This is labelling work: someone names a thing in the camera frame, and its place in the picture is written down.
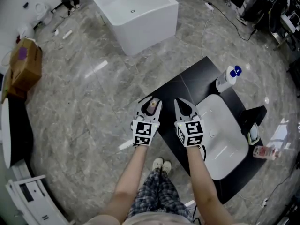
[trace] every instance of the cardboard box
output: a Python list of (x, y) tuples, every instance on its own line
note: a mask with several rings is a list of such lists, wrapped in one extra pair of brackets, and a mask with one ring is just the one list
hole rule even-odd
[(42, 77), (42, 51), (34, 41), (23, 38), (10, 56), (12, 85), (28, 91)]
[(12, 85), (12, 77), (13, 77), (13, 74), (12, 74), (11, 69), (9, 68), (4, 76), (1, 103), (3, 103), (4, 99), (9, 96), (13, 96), (13, 97), (20, 98), (22, 100), (26, 100), (27, 93), (19, 88), (15, 88)]

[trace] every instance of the small bottle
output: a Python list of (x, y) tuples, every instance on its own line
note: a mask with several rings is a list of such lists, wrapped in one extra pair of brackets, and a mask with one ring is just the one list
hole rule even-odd
[(223, 92), (230, 88), (236, 82), (236, 77), (240, 76), (242, 69), (239, 66), (229, 66), (227, 70), (222, 73), (216, 80), (216, 88), (218, 92)]
[(270, 148), (265, 146), (256, 146), (253, 150), (255, 158), (264, 158), (268, 160), (275, 160), (281, 156), (281, 152), (277, 148)]

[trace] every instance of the plaid shorts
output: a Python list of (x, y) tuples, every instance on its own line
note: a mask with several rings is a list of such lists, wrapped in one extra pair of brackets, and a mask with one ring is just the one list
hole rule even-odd
[(153, 170), (139, 189), (135, 201), (128, 213), (128, 218), (142, 212), (166, 212), (182, 215), (191, 223), (191, 213), (180, 201), (178, 192), (166, 172)]

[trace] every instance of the white bathtub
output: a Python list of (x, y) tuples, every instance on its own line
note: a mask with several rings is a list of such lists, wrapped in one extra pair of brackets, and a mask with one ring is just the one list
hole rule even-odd
[(175, 35), (175, 0), (94, 0), (126, 55)]

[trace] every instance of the white sink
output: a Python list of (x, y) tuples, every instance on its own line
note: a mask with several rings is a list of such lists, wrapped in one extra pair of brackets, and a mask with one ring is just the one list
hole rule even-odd
[(209, 95), (196, 107), (205, 125), (205, 164), (213, 180), (223, 179), (245, 158), (248, 142), (220, 96)]

